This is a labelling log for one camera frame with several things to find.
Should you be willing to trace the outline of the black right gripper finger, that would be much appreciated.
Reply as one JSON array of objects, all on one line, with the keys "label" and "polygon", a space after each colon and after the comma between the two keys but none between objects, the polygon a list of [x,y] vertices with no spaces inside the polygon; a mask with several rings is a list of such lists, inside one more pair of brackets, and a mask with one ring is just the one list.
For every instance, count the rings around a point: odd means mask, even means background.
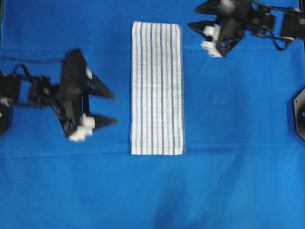
[{"label": "black right gripper finger", "polygon": [[188,23],[187,26],[207,40],[212,40],[215,36],[216,30],[214,21],[191,22]]},{"label": "black right gripper finger", "polygon": [[198,6],[194,10],[194,12],[197,14],[208,14],[217,16],[223,15],[219,10],[220,2],[220,0],[208,0]]}]

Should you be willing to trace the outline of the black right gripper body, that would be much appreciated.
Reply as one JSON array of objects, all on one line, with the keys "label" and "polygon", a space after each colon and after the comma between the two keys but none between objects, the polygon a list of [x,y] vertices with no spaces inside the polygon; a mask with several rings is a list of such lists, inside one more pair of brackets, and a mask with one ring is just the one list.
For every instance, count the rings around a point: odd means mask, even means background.
[{"label": "black right gripper body", "polygon": [[201,46],[211,57],[224,58],[244,38],[244,23],[253,10],[252,1],[221,0],[219,10],[223,15],[216,15],[215,36],[205,39]]}]

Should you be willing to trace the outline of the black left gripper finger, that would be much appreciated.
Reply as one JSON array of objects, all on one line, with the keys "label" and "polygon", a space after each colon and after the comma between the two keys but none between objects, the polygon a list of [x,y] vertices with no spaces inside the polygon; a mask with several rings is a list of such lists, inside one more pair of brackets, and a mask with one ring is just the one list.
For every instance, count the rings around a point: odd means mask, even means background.
[{"label": "black left gripper finger", "polygon": [[92,75],[92,78],[86,80],[86,90],[91,95],[96,95],[109,99],[116,99],[115,94],[96,76]]},{"label": "black left gripper finger", "polygon": [[117,119],[109,118],[106,116],[97,114],[92,114],[91,116],[94,118],[94,127],[92,128],[93,130],[118,123]]}]

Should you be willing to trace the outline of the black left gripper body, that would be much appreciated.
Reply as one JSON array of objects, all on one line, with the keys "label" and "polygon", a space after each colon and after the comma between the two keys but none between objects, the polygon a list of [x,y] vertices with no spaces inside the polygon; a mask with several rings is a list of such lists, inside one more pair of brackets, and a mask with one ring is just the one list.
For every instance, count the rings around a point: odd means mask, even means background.
[{"label": "black left gripper body", "polygon": [[88,97],[92,80],[93,73],[87,67],[81,50],[66,53],[54,106],[65,137],[70,141],[83,142],[93,134],[95,121],[89,115]]}]

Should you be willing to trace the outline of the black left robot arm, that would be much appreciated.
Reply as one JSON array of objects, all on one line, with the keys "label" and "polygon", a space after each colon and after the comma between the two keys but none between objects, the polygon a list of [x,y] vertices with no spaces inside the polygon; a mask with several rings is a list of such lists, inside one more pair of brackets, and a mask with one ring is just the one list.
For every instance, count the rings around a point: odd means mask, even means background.
[{"label": "black left robot arm", "polygon": [[115,94],[89,69],[81,49],[68,51],[61,60],[60,81],[31,75],[17,64],[11,73],[0,74],[0,134],[12,125],[15,107],[43,109],[56,115],[66,139],[83,142],[94,130],[118,123],[117,119],[90,111],[90,96],[116,99]]}]

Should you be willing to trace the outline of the black octagonal right arm base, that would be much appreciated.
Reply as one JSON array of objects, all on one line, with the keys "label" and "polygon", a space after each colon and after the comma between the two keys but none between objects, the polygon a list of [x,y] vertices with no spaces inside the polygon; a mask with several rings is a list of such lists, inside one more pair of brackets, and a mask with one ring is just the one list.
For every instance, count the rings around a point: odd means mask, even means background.
[{"label": "black octagonal right arm base", "polygon": [[305,142],[305,88],[299,90],[293,97],[294,131]]}]

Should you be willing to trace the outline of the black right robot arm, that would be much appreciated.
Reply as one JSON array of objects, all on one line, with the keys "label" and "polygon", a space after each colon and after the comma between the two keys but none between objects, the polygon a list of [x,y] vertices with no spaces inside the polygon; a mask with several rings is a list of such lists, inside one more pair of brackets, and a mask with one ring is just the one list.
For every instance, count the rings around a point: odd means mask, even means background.
[{"label": "black right robot arm", "polygon": [[213,21],[191,22],[188,27],[204,37],[201,46],[212,57],[224,58],[244,39],[270,39],[283,51],[295,40],[305,39],[305,10],[278,7],[255,0],[208,0],[195,13],[214,15]]}]

